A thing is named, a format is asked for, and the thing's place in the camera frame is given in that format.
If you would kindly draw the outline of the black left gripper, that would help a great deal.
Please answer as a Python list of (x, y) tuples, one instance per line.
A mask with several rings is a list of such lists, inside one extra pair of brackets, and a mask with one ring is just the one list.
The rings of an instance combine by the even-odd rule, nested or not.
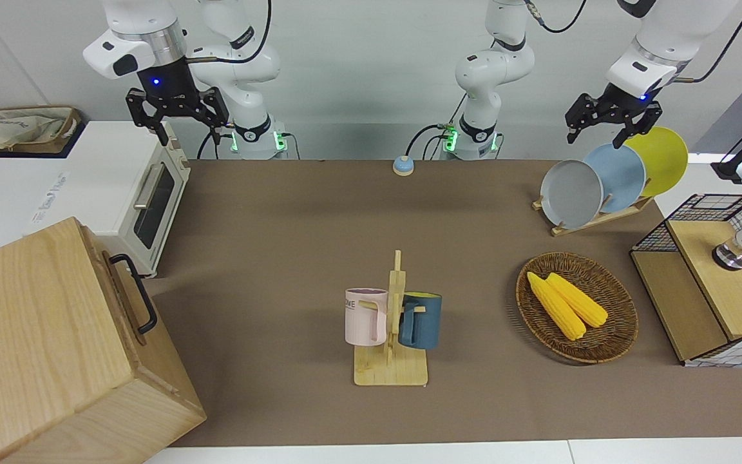
[(613, 139), (619, 149), (635, 135), (646, 135), (662, 115), (660, 103), (651, 103), (647, 94), (633, 96), (609, 83), (599, 98), (583, 93), (566, 112), (566, 141), (574, 144), (581, 131), (602, 122), (620, 123), (622, 129)]

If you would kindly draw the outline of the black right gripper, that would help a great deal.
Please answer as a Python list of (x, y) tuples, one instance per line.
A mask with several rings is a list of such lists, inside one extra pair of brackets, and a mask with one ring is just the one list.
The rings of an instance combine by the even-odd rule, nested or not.
[[(198, 92), (186, 58), (169, 64), (154, 66), (137, 73), (142, 89), (129, 89), (126, 102), (133, 123), (157, 136), (162, 146), (167, 146), (169, 136), (162, 120), (164, 117), (201, 117), (209, 127), (215, 144), (222, 138), (221, 130), (229, 123), (229, 111), (219, 88), (211, 87)], [(145, 103), (156, 108), (152, 115), (144, 109)]]

